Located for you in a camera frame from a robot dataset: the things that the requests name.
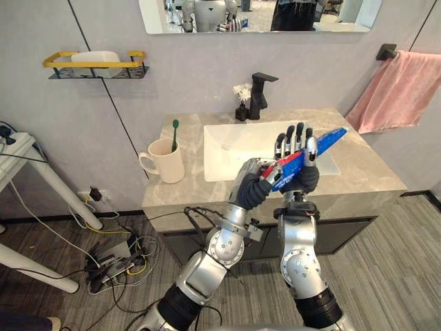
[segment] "small white flower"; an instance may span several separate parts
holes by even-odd
[[[251,98],[251,87],[249,83],[233,86],[233,93],[237,94],[240,102],[245,102]]]

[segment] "robot finger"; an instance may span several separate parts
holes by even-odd
[[[313,135],[312,128],[307,128],[304,165],[307,167],[314,167],[316,164],[317,156],[318,156],[317,139]]]
[[[284,155],[286,157],[291,154],[291,138],[295,129],[296,129],[295,126],[289,126],[287,129],[287,136],[285,138],[285,148],[284,148],[285,150]]]
[[[285,139],[285,133],[280,133],[277,136],[277,140],[274,143],[274,158],[275,160],[280,160],[282,158],[282,143],[283,140]]]
[[[303,122],[297,124],[296,130],[296,141],[294,142],[294,152],[297,152],[302,149],[302,133],[304,128]]]

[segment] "wall seam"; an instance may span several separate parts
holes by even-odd
[[[427,20],[429,19],[430,14],[432,13],[433,9],[435,8],[435,5],[436,5],[437,2],[438,2],[438,0],[435,0],[435,1],[433,2],[433,5],[432,5],[432,7],[430,8],[430,11],[429,11],[429,13],[428,13],[427,16],[426,16],[426,19],[424,20],[424,22],[422,22],[421,28],[418,30],[418,33],[416,34],[416,37],[415,37],[415,39],[413,40],[413,43],[412,43],[411,47],[409,48],[409,52],[412,51],[413,46],[415,45],[416,41],[418,40],[418,37],[420,36],[420,33],[421,33],[423,27],[426,25],[426,22],[427,22]]]
[[[79,22],[79,20],[78,20],[78,17],[77,17],[77,15],[76,15],[75,9],[74,9],[74,7],[72,6],[72,3],[70,2],[70,0],[68,0],[68,4],[69,4],[69,7],[70,7],[70,11],[72,12],[72,15],[74,16],[74,19],[75,19],[76,25],[78,26],[78,29],[80,30],[81,36],[83,37],[84,43],[85,43],[86,47],[88,48],[88,50],[91,51],[90,46],[89,46],[89,43],[88,43],[88,40],[87,40],[87,38],[86,38],[85,35],[84,35],[84,31],[83,31],[83,29],[82,29],[82,27],[81,27],[81,24],[80,24],[80,22]],[[130,145],[132,146],[133,151],[135,152],[136,158],[138,158],[138,151],[136,150],[135,145],[133,144],[133,140],[132,140],[132,138],[131,138],[129,132],[127,131],[127,128],[125,127],[125,124],[124,124],[124,122],[123,122],[123,119],[122,119],[121,115],[119,114],[118,108],[116,107],[116,104],[115,104],[115,102],[114,102],[114,100],[113,100],[113,98],[112,98],[112,95],[110,94],[110,91],[109,91],[109,89],[108,89],[108,87],[107,87],[107,84],[104,82],[104,78],[101,78],[101,83],[103,84],[103,87],[104,87],[104,89],[105,89],[105,91],[106,91],[106,93],[107,93],[107,96],[108,96],[109,99],[110,99],[110,102],[111,102],[112,105],[113,105],[113,108],[114,108],[114,110],[115,110],[115,112],[116,112],[116,115],[118,116],[118,119],[119,119],[121,125],[123,126],[123,129],[124,129],[125,135],[126,135],[127,138],[129,139]],[[145,173],[145,176],[147,176],[147,179],[149,179],[149,175],[146,173],[146,171],[145,171],[144,169],[143,169],[143,171],[144,171],[144,173]]]

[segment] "white mug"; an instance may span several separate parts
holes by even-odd
[[[158,139],[150,144],[148,153],[139,153],[138,159],[141,167],[151,174],[159,174],[165,183],[173,184],[180,181],[185,174],[182,162],[181,147],[176,142],[177,147],[172,152],[173,139]],[[143,158],[153,162],[155,169],[143,164]]]

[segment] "black faucet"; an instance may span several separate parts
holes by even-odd
[[[265,95],[263,95],[263,85],[266,81],[277,81],[277,77],[256,72],[252,75],[253,87],[251,88],[251,101],[249,103],[249,119],[260,119],[260,110],[268,107]]]

